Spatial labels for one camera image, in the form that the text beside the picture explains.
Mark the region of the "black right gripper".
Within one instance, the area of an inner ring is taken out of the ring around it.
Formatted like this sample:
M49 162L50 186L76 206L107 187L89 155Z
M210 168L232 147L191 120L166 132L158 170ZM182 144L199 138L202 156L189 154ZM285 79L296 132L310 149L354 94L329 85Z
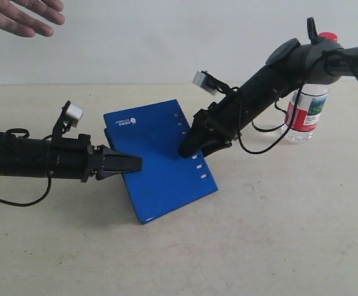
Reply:
M231 92L221 101L200 109L193 116L179 155L189 158L201 150L204 157L230 148L237 134L262 112L260 92Z

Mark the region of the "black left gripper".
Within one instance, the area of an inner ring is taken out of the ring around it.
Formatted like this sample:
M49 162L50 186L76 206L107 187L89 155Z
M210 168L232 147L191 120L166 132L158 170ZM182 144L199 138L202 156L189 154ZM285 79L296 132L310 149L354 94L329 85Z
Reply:
M78 179L85 183L90 177L101 181L122 173L141 171L143 159L94 146L88 134L78 138L53 136L47 147L47 175L57 179Z

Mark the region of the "person's open hand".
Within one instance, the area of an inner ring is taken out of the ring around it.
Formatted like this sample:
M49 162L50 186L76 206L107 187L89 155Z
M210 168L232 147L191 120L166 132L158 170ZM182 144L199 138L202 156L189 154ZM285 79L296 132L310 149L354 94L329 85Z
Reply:
M62 1L0 1L0 30L22 38L51 37L48 23L63 25L63 10Z

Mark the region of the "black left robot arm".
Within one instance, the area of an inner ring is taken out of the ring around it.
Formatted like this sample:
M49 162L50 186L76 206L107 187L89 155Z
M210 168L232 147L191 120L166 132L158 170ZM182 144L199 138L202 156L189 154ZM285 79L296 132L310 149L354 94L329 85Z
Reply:
M123 173L139 172L143 159L94 146L91 136L32 139L0 132L0 176L103 180Z

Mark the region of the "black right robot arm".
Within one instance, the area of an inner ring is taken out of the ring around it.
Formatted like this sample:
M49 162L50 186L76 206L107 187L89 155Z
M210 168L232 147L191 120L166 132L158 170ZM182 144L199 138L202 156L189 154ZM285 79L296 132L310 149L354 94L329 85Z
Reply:
M228 148L240 131L272 105L306 84L330 85L343 76L358 79L358 47L319 38L302 45L296 38L279 46L249 80L231 88L207 71L197 72L194 84L224 98L193 116L193 123L179 146L188 158L201 151L204 156Z

